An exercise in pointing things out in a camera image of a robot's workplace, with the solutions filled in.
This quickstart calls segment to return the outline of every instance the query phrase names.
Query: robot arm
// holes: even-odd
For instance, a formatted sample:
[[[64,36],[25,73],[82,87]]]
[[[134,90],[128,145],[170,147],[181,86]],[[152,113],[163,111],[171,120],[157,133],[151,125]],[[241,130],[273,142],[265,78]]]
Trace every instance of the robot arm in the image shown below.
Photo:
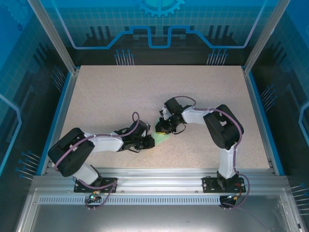
[[[100,151],[117,152],[124,150],[139,152],[140,150],[155,146],[154,139],[151,135],[148,135],[150,125],[141,120],[138,121],[138,126],[136,126],[136,124],[137,121],[129,128],[117,130],[111,134],[105,134],[105,136],[84,133],[80,128],[74,128],[49,149],[48,156],[53,163],[57,163],[77,142],[87,137],[93,137],[74,148],[58,164],[57,168],[64,177],[73,175],[87,185],[99,187],[102,182],[100,174],[94,167],[85,163],[91,153]],[[133,129],[134,131],[126,136],[126,134]]]
[[[230,115],[239,124],[243,134],[243,127],[226,105],[220,105],[217,109]],[[162,117],[155,126],[157,133],[177,134],[177,126],[180,124],[206,125],[214,143],[219,147],[218,184],[222,189],[233,184],[234,180],[238,178],[233,168],[233,153],[234,145],[239,140],[239,131],[231,120],[214,110],[196,110],[190,105],[182,107],[175,98],[164,103],[160,114]]]

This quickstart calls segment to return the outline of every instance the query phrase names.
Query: black bracket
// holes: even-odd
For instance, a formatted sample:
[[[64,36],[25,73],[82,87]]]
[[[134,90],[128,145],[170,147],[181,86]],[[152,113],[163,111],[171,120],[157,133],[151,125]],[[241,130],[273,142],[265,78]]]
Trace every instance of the black bracket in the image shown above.
[[[102,181],[101,181],[99,186],[108,185],[108,184],[110,184],[114,181],[117,181],[117,178],[102,178]],[[112,193],[116,192],[116,188],[117,188],[117,186],[114,187]],[[112,189],[112,186],[109,186],[107,188],[100,189],[100,191],[101,191],[101,193],[109,193],[111,191],[111,189]],[[95,189],[90,189],[90,188],[85,187],[78,180],[75,181],[74,192],[92,193],[94,191],[95,191]]]
[[[246,186],[243,178],[237,178],[237,180],[235,180],[235,184],[241,185],[241,193],[246,192]],[[236,185],[223,190],[218,184],[217,177],[206,176],[205,178],[202,178],[202,186],[203,193],[239,193],[239,188]]]

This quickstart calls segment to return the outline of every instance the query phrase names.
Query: blue glass wall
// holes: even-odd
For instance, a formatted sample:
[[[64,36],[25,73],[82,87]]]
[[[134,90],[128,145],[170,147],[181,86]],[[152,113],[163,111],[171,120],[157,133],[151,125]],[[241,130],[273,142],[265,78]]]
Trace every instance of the blue glass wall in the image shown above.
[[[0,0],[0,50],[0,230],[11,232],[68,70],[25,0]]]
[[[309,186],[308,8],[291,0],[252,69],[291,186]]]
[[[42,2],[76,65],[242,65],[277,0]]]

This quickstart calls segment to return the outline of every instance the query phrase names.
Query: metal profile bar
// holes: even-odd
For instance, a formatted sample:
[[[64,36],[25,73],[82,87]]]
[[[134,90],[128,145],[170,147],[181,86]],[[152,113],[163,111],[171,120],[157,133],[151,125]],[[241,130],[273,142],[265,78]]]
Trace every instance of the metal profile bar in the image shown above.
[[[293,195],[283,194],[280,196],[280,200],[282,202],[282,206],[284,207],[285,217],[289,224],[290,230],[291,228],[294,228],[294,230],[291,230],[291,231],[299,232],[300,229],[301,231],[308,231],[305,223],[301,219],[300,212],[297,209]],[[299,225],[300,228],[297,226],[297,230],[296,230],[296,228],[293,227],[293,225],[295,224]]]
[[[250,53],[247,62],[245,63],[245,74],[247,74],[253,67],[289,3],[290,0],[279,0],[277,3],[252,52]]]
[[[288,196],[282,194],[280,196],[279,205],[282,207],[282,215],[285,216],[283,223],[285,228],[289,228],[290,232],[299,232],[298,223],[296,223],[295,214],[292,212],[292,202],[288,200]]]
[[[81,195],[41,195],[38,204],[43,205],[84,205],[87,196]],[[92,205],[100,205],[106,196]],[[220,205],[220,196],[209,195],[111,195],[107,205]]]
[[[274,141],[271,134],[267,133],[266,125],[263,121],[262,113],[259,107],[258,99],[255,94],[257,91],[255,83],[250,78],[250,73],[245,74],[244,73],[245,82],[248,88],[249,97],[251,99],[251,103],[253,106],[253,111],[255,114],[256,122],[258,125],[258,128],[261,133],[262,142],[264,145],[266,156],[271,160],[273,169],[276,175],[284,175],[283,167],[279,159],[279,155],[276,149],[276,146],[274,145]]]
[[[53,25],[51,19],[49,18],[45,8],[43,7],[40,0],[28,0],[28,3],[32,7],[35,15],[37,16],[38,20],[40,21],[41,25],[43,26],[45,32],[47,33],[49,39],[53,43],[54,47],[56,48],[57,52],[59,53],[61,59],[63,60],[64,64],[66,65],[68,71],[72,74],[75,74],[76,67],[66,50],[55,26]]]
[[[166,169],[99,169],[104,177],[117,177],[116,195],[224,195],[222,193],[204,194],[201,179],[207,175],[216,176],[215,169],[195,169],[187,172]],[[251,184],[251,195],[281,195],[286,190],[291,193],[286,176],[276,176],[268,171],[240,170],[247,175]],[[35,176],[30,188],[30,194],[36,192],[43,195],[85,195],[73,193],[72,178],[61,175]]]
[[[62,91],[59,103],[55,112],[55,116],[51,125],[50,132],[47,137],[47,141],[42,153],[42,158],[37,170],[37,175],[43,175],[45,174],[45,171],[47,169],[47,165],[49,162],[49,158],[47,157],[48,149],[56,143],[57,140],[59,140],[62,127],[64,124],[64,120],[67,115],[67,111],[69,108],[70,100],[73,95],[73,90],[75,87],[75,83],[78,77],[79,69],[76,70],[75,75],[70,74],[70,76],[67,77],[66,83],[64,85],[64,91]]]
[[[28,195],[24,209],[20,216],[16,232],[29,232],[34,221],[35,213],[38,208],[39,196],[36,194]]]

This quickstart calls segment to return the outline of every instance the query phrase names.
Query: cable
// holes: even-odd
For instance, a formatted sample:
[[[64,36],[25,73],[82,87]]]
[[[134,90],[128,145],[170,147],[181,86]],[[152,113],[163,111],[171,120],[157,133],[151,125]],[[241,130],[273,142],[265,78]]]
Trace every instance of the cable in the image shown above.
[[[222,110],[218,110],[218,109],[215,109],[215,108],[194,108],[195,110],[199,110],[199,111],[216,111],[216,112],[219,112],[221,113],[222,115],[226,116],[229,120],[231,120],[233,122],[233,124],[237,127],[237,130],[239,132],[239,140],[238,142],[234,145],[234,151],[233,151],[233,169],[234,169],[234,172],[240,176],[243,176],[246,180],[247,180],[247,183],[248,183],[248,191],[247,191],[247,194],[245,196],[245,198],[236,206],[234,206],[233,208],[238,208],[240,207],[248,198],[249,196],[249,193],[250,193],[250,182],[249,182],[249,179],[247,178],[246,175],[244,174],[240,174],[239,171],[237,171],[236,169],[236,151],[237,151],[237,147],[238,145],[240,144],[241,140],[242,140],[242,132],[241,132],[241,129],[240,129],[240,125],[236,122],[235,119],[233,119],[229,114],[227,114],[226,112],[222,111]]]
[[[174,133],[174,132],[172,132],[172,134],[180,134],[180,133],[182,133],[182,132],[184,132],[184,130],[186,129],[186,126],[185,126],[185,124],[183,123],[183,125],[184,125],[184,129],[182,130],[182,131],[180,131],[180,132],[177,132],[177,133]]]
[[[197,102],[193,98],[190,98],[188,96],[180,95],[180,96],[176,96],[174,98],[188,98],[188,99],[190,99],[190,100],[192,100],[194,102],[193,105],[192,105],[193,107],[197,104]]]
[[[241,196],[241,185],[240,184],[235,184],[238,188],[239,188],[239,194],[240,194],[240,196]]]
[[[137,126],[138,126],[139,123],[140,123],[140,115],[139,115],[139,113],[133,112],[133,114],[132,114],[133,122],[135,122],[135,120],[134,120],[134,115],[137,115],[137,117],[138,117],[137,123],[136,123],[135,127],[134,127],[131,131],[129,131],[128,133],[121,134],[121,135],[116,134],[116,135],[113,135],[113,137],[118,137],[118,138],[119,138],[119,137],[125,137],[125,136],[128,136],[128,135],[130,135],[131,133],[133,133],[133,131],[137,128]],[[104,136],[109,136],[109,137],[110,137],[110,136],[112,136],[112,135],[111,135],[111,134],[96,134],[96,135],[88,136],[88,137],[83,138],[82,140],[78,141],[78,142],[77,142],[76,144],[74,144],[69,150],[67,150],[66,153],[63,154],[63,156],[57,161],[57,163],[55,163],[54,169],[55,169],[56,171],[58,171],[58,169],[57,169],[58,165],[59,165],[59,164],[62,162],[62,160],[63,160],[74,148],[76,148],[78,145],[82,144],[83,142],[85,142],[85,141],[87,141],[87,140],[89,140],[89,139],[93,139],[93,138],[95,138],[95,137],[104,137]]]
[[[110,186],[110,185],[112,185],[112,188],[111,188],[110,192],[108,193],[108,195],[106,196],[106,198],[104,199],[104,201],[102,202],[102,204],[100,204],[100,205],[97,206],[97,207],[93,207],[94,210],[101,208],[101,207],[107,202],[107,199],[110,197],[112,191],[114,190],[114,188],[115,188],[116,185],[117,185],[117,181],[114,181],[113,183],[109,184],[108,186]],[[89,201],[89,198],[86,199],[86,201],[85,201],[85,206],[86,206],[88,209],[91,209],[91,208],[89,207],[89,205],[88,205],[88,201]]]
[[[137,113],[137,112],[133,112],[133,114],[132,114],[132,120],[133,120],[133,122],[135,122],[135,120],[134,120],[134,115],[137,115],[137,117],[138,117],[135,127],[134,127],[131,131],[129,131],[128,133],[121,134],[121,135],[118,135],[118,134],[117,134],[117,135],[113,135],[113,137],[125,137],[125,136],[128,136],[128,135],[130,135],[131,133],[133,133],[134,130],[136,130],[137,126],[138,126],[139,123],[140,123],[140,115],[139,115],[139,113]],[[58,172],[58,169],[57,169],[58,165],[59,165],[59,164],[62,162],[62,160],[63,160],[74,148],[76,148],[78,145],[82,144],[83,142],[85,142],[85,141],[87,141],[87,140],[89,140],[89,139],[93,139],[93,138],[95,138],[95,137],[103,137],[103,136],[111,136],[111,134],[96,134],[96,135],[91,135],[91,136],[88,136],[88,137],[83,138],[82,140],[78,141],[78,142],[77,142],[76,144],[74,144],[69,150],[67,150],[66,153],[64,153],[63,156],[55,163],[54,169]],[[116,186],[116,184],[117,184],[117,181],[114,181],[113,183],[110,183],[110,184],[105,185],[105,186],[93,187],[93,186],[90,186],[90,185],[86,184],[86,183],[85,183],[84,181],[82,181],[82,180],[79,180],[79,182],[80,182],[81,184],[83,184],[85,187],[89,188],[89,189],[97,189],[97,190],[99,190],[99,189],[105,189],[105,188],[107,188],[107,187],[109,187],[109,186],[111,186],[111,185],[113,185],[113,188],[112,188],[112,189],[114,189],[115,186]]]

